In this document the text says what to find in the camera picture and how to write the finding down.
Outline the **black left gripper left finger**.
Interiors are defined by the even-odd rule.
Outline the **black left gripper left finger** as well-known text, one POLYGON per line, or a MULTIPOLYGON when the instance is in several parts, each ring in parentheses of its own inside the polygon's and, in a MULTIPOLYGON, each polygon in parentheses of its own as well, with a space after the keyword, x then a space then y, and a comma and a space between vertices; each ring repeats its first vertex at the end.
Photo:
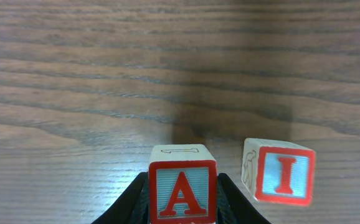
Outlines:
POLYGON ((148 173, 141 172, 117 200, 92 224, 148 224, 148 173))

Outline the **red letter A block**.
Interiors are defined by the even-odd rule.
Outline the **red letter A block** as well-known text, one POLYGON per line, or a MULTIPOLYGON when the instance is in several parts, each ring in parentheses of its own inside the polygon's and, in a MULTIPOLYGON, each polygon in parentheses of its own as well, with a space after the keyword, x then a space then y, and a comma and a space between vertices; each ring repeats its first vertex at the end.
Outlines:
POLYGON ((217 163, 204 145, 155 146, 148 183, 151 223, 216 222, 217 163))

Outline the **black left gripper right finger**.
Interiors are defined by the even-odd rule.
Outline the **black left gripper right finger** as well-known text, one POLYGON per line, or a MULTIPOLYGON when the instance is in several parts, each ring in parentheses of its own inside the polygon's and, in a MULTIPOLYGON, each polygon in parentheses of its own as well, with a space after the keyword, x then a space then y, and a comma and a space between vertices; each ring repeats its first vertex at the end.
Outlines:
POLYGON ((218 224, 270 224, 225 173, 217 176, 218 224))

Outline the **red letter I block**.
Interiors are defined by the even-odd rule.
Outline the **red letter I block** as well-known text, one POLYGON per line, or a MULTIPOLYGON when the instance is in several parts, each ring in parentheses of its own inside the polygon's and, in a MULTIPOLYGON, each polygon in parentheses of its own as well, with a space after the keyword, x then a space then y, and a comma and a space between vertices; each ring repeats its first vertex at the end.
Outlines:
POLYGON ((316 152, 288 142, 247 138, 241 182, 258 202, 310 206, 316 152))

